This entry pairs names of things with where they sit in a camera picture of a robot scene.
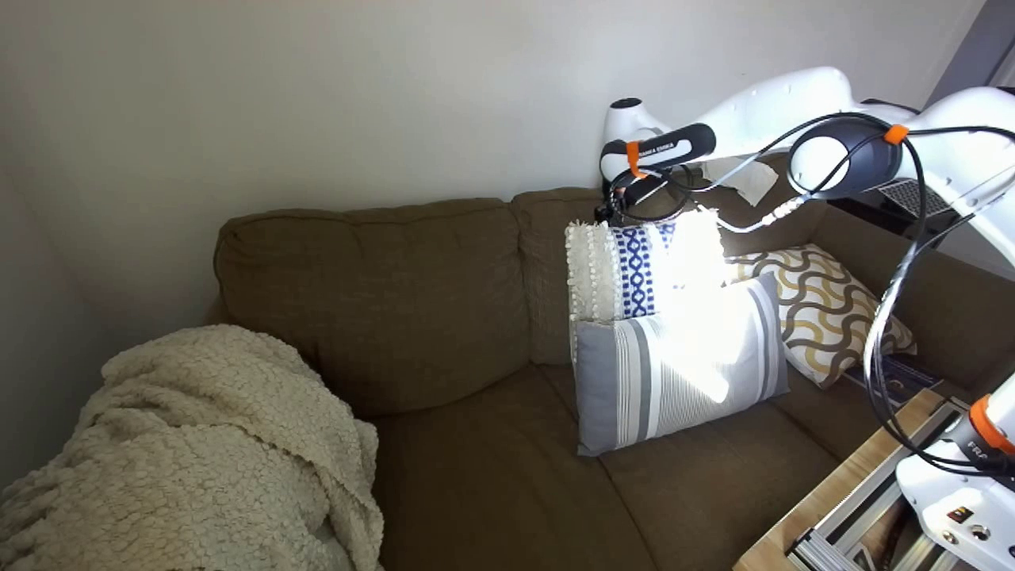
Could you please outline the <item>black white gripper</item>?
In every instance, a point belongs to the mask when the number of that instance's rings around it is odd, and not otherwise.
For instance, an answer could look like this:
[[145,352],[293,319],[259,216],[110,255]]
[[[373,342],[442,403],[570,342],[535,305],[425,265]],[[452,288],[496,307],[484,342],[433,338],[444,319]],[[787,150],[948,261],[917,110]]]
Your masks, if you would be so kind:
[[615,99],[607,108],[607,136],[600,150],[600,219],[625,219],[650,194],[664,189],[674,168],[710,156],[713,150],[716,133],[706,124],[667,127],[642,99]]

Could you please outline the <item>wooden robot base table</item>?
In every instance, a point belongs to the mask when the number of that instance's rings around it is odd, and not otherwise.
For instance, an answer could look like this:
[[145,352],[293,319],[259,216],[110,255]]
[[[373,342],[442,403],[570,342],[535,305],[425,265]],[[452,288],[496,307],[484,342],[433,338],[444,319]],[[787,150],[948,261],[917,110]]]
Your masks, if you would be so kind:
[[796,502],[733,571],[895,571],[932,545],[910,519],[895,480],[908,446],[873,430],[803,502]]

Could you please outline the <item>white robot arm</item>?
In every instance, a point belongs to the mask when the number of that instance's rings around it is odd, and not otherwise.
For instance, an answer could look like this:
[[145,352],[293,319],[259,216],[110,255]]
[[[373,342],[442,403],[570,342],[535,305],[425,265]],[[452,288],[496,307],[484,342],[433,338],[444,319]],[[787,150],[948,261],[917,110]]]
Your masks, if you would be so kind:
[[833,65],[747,86],[686,127],[660,124],[642,99],[607,110],[600,173],[623,210],[667,183],[674,168],[787,156],[803,200],[843,200],[888,179],[932,189],[1006,261],[1015,261],[1015,96],[1000,86],[953,92],[908,114],[863,104]]

